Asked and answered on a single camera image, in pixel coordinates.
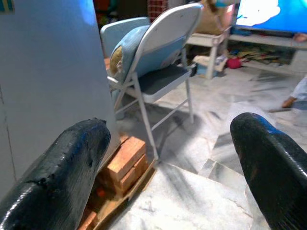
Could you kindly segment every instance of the cardboard box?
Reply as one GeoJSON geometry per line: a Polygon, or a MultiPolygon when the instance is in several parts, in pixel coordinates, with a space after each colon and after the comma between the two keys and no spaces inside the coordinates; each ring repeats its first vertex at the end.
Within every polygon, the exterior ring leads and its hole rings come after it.
{"type": "Polygon", "coordinates": [[[231,26],[235,5],[226,5],[225,7],[215,7],[212,11],[207,0],[202,0],[204,11],[202,19],[198,24],[195,32],[208,35],[221,35],[225,29],[231,26]]]}

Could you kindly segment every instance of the chair backrest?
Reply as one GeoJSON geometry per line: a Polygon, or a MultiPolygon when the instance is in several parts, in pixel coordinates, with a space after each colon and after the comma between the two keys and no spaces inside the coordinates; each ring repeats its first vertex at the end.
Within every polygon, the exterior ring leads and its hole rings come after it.
{"type": "Polygon", "coordinates": [[[128,32],[136,27],[149,24],[149,18],[139,17],[104,25],[100,30],[100,36],[105,58],[111,57],[115,46],[128,32]]]}
{"type": "Polygon", "coordinates": [[[192,3],[161,14],[144,34],[128,75],[137,72],[142,76],[172,64],[198,25],[202,11],[202,4],[192,3]]]}

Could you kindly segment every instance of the white wall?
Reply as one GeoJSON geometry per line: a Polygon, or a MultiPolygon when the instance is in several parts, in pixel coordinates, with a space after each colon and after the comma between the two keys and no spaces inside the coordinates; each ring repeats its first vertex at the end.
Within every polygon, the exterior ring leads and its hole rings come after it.
{"type": "Polygon", "coordinates": [[[107,120],[110,149],[118,134],[92,0],[15,0],[0,28],[1,198],[13,181],[11,154],[18,179],[81,120],[107,120]]]}

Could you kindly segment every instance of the marble floor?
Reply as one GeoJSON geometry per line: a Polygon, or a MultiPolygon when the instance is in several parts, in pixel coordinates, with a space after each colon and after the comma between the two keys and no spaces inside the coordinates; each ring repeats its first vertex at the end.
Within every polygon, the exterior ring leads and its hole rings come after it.
{"type": "MultiPolygon", "coordinates": [[[[306,104],[278,108],[300,81],[257,69],[226,69],[223,77],[190,79],[195,122],[183,107],[153,133],[160,161],[147,189],[110,229],[269,229],[245,181],[230,122],[243,112],[270,121],[307,151],[306,104]]],[[[185,85],[146,106],[154,125],[186,96],[185,85]]],[[[149,143],[138,106],[118,121],[120,131],[149,143]]],[[[148,158],[152,158],[150,145],[148,158]]]]}

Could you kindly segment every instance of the stacked wooden blocks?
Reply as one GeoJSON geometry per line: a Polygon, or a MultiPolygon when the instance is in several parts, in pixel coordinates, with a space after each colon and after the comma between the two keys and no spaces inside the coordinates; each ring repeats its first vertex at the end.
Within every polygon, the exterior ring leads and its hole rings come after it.
{"type": "Polygon", "coordinates": [[[144,141],[135,137],[122,139],[114,158],[98,175],[99,182],[123,197],[148,168],[145,154],[144,141]]]}

